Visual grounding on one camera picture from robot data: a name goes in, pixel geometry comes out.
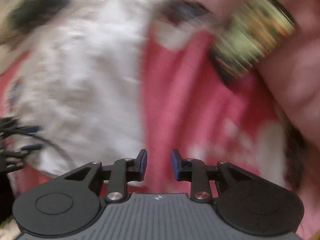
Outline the white shirt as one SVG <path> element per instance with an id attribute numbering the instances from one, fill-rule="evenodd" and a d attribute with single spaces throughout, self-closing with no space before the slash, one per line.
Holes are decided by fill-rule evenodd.
<path id="1" fill-rule="evenodd" d="M 135 157 L 143 46 L 155 0 L 74 0 L 34 35 L 14 114 L 39 125 L 45 146 L 17 172 L 21 191 L 76 167 Z"/>

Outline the dark folded clothes stack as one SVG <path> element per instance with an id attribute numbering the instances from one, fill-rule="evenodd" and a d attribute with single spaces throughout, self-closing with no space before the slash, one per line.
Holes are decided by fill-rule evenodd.
<path id="1" fill-rule="evenodd" d="M 5 18 L 10 31 L 27 33 L 49 21 L 71 0 L 22 0 L 9 11 Z"/>

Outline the red floral blanket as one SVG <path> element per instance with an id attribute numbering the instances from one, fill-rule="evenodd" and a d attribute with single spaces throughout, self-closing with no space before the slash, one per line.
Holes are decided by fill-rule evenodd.
<path id="1" fill-rule="evenodd" d="M 172 176 L 173 148 L 209 164 L 230 161 L 284 187 L 292 184 L 286 174 L 293 160 L 301 166 L 295 180 L 305 207 L 297 233 L 309 239 L 319 231 L 319 146 L 289 120 L 258 65 L 226 87 L 207 57 L 216 33 L 242 1 L 221 21 L 200 0 L 155 0 L 139 89 L 148 167 L 144 182 L 132 187 L 153 193 L 187 191 L 188 184 Z M 31 55 L 37 30 L 24 48 L 27 54 L 1 76 L 3 115 L 14 115 L 22 83 L 18 74 Z"/>

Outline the pink quilted jacket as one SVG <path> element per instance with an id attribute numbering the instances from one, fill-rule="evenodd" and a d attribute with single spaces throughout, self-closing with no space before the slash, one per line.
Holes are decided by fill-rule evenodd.
<path id="1" fill-rule="evenodd" d="M 226 20 L 241 0 L 200 0 Z M 319 146 L 319 0 L 278 0 L 296 31 L 257 69 L 289 120 Z"/>

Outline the smartphone with lit screen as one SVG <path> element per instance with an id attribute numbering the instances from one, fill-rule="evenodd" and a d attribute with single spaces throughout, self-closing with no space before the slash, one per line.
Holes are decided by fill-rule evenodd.
<path id="1" fill-rule="evenodd" d="M 277 0 L 243 0 L 208 50 L 225 85 L 250 72 L 295 32 L 295 20 Z"/>

